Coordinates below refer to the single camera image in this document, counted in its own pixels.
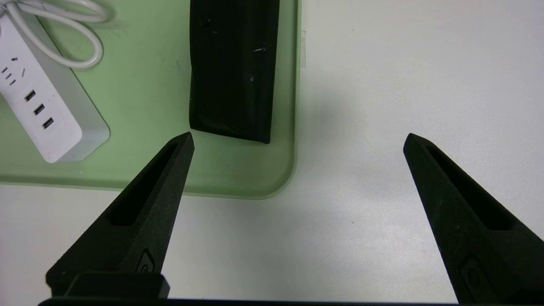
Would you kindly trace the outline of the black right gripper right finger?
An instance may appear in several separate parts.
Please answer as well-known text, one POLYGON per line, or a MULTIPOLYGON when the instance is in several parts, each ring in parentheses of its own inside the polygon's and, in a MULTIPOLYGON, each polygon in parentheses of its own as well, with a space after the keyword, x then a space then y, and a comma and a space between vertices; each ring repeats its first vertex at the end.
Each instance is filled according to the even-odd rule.
POLYGON ((439 147, 403 153, 459 303, 542 303, 544 243, 439 147))

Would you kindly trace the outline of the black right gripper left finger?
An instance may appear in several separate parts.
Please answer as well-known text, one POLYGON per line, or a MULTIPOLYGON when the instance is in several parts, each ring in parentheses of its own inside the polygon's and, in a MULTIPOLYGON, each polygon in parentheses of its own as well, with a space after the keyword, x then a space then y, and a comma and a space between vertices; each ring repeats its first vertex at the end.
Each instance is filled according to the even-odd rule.
POLYGON ((53 298, 167 298, 162 267, 195 145, 169 140, 47 271, 53 298))

